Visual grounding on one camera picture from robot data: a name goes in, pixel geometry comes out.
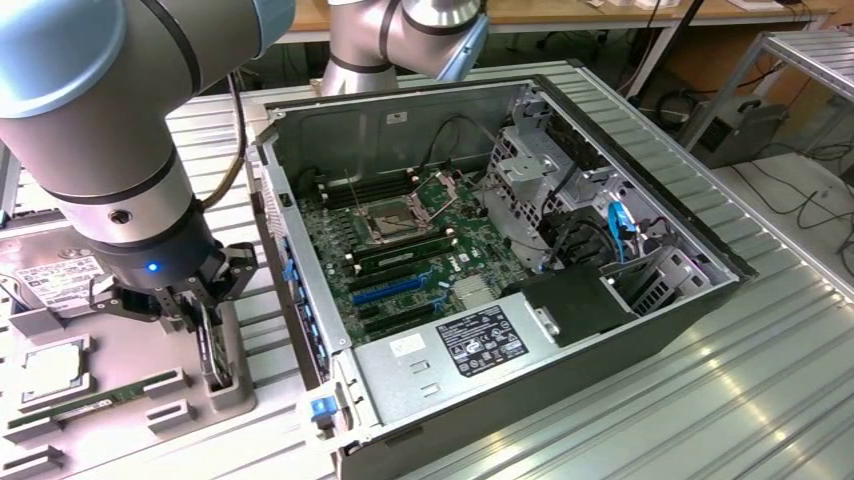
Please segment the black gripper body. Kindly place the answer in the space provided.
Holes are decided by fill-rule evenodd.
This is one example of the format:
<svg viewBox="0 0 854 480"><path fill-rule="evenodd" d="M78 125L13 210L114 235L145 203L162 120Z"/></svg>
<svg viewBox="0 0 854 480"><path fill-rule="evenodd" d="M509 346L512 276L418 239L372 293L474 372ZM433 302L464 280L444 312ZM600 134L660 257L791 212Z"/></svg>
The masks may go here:
<svg viewBox="0 0 854 480"><path fill-rule="evenodd" d="M225 263L222 246L213 238L197 199L154 237L123 244L87 240L87 244L118 281L145 290L171 287L193 276L209 280Z"/></svg>

